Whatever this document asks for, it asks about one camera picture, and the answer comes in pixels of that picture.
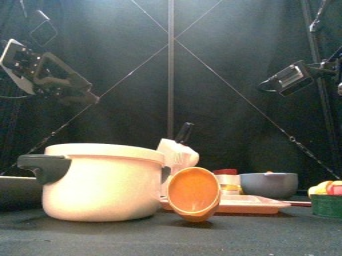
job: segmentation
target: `tray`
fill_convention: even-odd
[[[173,210],[167,198],[162,198],[165,210]],[[234,214],[277,214],[279,209],[290,207],[291,204],[262,196],[223,195],[217,213]]]

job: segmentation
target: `black handle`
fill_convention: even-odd
[[[186,122],[182,126],[181,131],[178,132],[178,135],[175,137],[175,142],[181,144],[186,144],[190,138],[190,134],[193,132],[194,124],[190,122]]]
[[[18,158],[18,167],[32,171],[42,185],[60,180],[68,172],[70,165],[71,159],[64,156],[32,154]]]

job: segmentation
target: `pressure cooker handle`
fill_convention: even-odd
[[[64,156],[31,154],[18,158],[18,167],[32,171],[42,185],[60,180],[68,172],[70,165],[71,159]]]

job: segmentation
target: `dark background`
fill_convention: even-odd
[[[40,97],[2,99],[2,170],[30,175],[10,166],[46,138],[35,153],[71,142],[155,149],[170,132],[169,1],[23,2],[28,16],[43,10],[59,35],[44,48],[36,45],[20,1],[4,0],[2,40],[14,38],[38,52],[52,52],[92,83],[102,99],[75,119],[83,105],[64,106]],[[313,36],[320,59],[341,46],[341,1],[330,1],[321,30],[308,33],[305,13],[314,18],[320,5],[316,0],[177,0],[174,12],[174,133],[185,122],[195,123],[189,145],[201,154],[199,166],[237,168],[239,173],[297,172],[302,189],[336,177],[287,135],[342,174],[337,85],[325,83],[322,89],[316,83],[287,97],[257,86],[295,61],[314,63]],[[0,92],[24,94],[4,72]],[[322,102],[326,95],[329,104]]]

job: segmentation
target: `black table surface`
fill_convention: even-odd
[[[82,223],[43,209],[0,212],[0,255],[342,255],[342,219],[289,207],[274,215],[219,214],[186,222],[159,210],[149,218]]]

